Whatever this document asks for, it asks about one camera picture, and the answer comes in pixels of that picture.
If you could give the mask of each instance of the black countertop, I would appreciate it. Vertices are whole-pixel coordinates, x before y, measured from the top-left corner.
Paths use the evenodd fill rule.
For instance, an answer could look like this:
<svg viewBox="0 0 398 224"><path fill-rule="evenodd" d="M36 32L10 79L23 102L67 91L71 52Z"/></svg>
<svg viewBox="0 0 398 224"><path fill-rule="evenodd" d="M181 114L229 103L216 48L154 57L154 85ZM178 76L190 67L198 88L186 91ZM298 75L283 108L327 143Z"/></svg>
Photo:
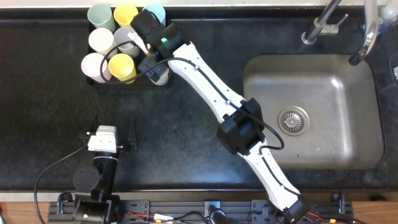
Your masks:
<svg viewBox="0 0 398 224"><path fill-rule="evenodd" d="M333 37L315 45L300 40L322 10L168 9L209 66L243 94L243 69L263 54L351 54L362 43L361 8L349 12ZM48 165L77 150L79 134L99 123L126 134L136 119L139 149L119 160L115 191L151 189L262 190L251 168L217 140L213 113L180 77L165 90L98 90L86 84L80 62L88 49L84 9L4 10L0 16L0 190L32 190ZM398 189L398 29L366 59L375 71L386 154L371 170L284 170L303 191ZM91 164L81 152L49 170L41 190L72 190L77 168Z"/></svg>

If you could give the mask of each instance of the white wall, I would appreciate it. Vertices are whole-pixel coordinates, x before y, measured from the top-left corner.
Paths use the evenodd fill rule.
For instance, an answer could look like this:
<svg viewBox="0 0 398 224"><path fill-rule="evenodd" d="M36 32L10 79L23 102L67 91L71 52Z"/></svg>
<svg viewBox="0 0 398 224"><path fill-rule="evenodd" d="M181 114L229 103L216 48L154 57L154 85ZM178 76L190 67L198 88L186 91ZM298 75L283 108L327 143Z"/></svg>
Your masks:
<svg viewBox="0 0 398 224"><path fill-rule="evenodd" d="M389 1L377 0L379 5ZM13 7L90 7L96 3L117 6L133 3L136 6L161 4L163 6L325 6L330 0L0 0L0 8ZM363 0L342 0L341 6L363 5Z"/></svg>

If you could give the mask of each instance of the sink drain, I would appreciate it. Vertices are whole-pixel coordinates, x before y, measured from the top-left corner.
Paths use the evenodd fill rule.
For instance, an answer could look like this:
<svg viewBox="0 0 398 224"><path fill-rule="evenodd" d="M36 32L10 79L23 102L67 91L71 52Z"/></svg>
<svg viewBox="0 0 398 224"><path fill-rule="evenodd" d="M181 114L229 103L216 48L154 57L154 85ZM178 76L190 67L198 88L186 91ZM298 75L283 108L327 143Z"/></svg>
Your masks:
<svg viewBox="0 0 398 224"><path fill-rule="evenodd" d="M298 136L308 128L310 119L303 109L298 106L291 106L279 113L278 123L284 133Z"/></svg>

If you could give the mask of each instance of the stainless steel sink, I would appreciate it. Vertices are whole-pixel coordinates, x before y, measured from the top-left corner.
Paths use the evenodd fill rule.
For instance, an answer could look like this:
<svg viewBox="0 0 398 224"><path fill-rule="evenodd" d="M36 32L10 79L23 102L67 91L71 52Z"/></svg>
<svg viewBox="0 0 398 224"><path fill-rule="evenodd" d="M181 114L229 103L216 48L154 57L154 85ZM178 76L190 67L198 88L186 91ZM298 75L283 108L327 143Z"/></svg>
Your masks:
<svg viewBox="0 0 398 224"><path fill-rule="evenodd" d="M370 169L384 155L376 86L349 55L263 55L244 71L244 96L284 139L283 168ZM268 144L278 140L264 131Z"/></svg>

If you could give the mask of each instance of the faucet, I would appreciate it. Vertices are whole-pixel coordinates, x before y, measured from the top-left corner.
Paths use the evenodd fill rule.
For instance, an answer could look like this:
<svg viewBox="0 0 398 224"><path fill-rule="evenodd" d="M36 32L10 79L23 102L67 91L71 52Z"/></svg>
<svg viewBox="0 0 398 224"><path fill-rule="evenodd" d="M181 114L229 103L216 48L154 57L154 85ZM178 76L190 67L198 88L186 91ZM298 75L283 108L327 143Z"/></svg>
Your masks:
<svg viewBox="0 0 398 224"><path fill-rule="evenodd" d="M315 18L310 29L302 34L302 40L305 44L311 45L317 41L318 35L337 34L338 26L348 17L345 17L337 25L326 24L331 14L336 10L341 0L331 0L329 5L323 10L322 14ZM364 43L360 46L358 53L349 58L351 65L359 64L371 51L379 30L379 18L377 13L376 0L364 0L366 31Z"/></svg>

